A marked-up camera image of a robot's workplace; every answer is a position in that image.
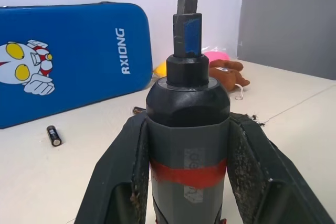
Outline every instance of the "cartoon character face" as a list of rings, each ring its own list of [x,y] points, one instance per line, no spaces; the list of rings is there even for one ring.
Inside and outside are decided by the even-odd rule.
[[[0,82],[21,84],[40,70],[41,59],[33,48],[9,42],[0,46]]]

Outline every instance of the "teddy bear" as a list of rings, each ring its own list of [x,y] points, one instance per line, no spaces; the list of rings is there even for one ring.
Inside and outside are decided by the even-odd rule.
[[[233,91],[239,86],[250,84],[240,73],[243,68],[243,64],[238,61],[214,60],[209,64],[209,76],[220,81],[227,91]]]

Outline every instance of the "white table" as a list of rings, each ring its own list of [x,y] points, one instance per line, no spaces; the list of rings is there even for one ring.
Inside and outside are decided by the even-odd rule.
[[[331,80],[243,62],[251,81],[232,111],[256,114],[336,219],[336,86]],[[92,170],[148,90],[0,130],[0,223],[72,223]],[[46,134],[55,125],[64,144]],[[148,197],[147,223],[155,223]],[[226,180],[223,217],[242,223]]]

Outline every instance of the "black battery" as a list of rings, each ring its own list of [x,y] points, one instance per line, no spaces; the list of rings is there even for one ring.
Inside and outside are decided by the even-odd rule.
[[[59,137],[59,135],[57,134],[56,128],[53,125],[47,127],[47,133],[48,133],[49,139],[51,141],[51,144],[54,147],[62,144],[62,140]]]

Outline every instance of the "yellow eye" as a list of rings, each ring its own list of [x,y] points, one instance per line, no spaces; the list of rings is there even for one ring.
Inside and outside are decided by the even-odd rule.
[[[17,43],[8,44],[6,46],[6,51],[11,57],[13,57],[14,59],[17,59],[17,60],[21,60],[25,56],[21,46],[19,46]]]
[[[15,77],[19,81],[25,81],[29,78],[29,76],[30,76],[29,69],[26,65],[21,64],[16,68]]]

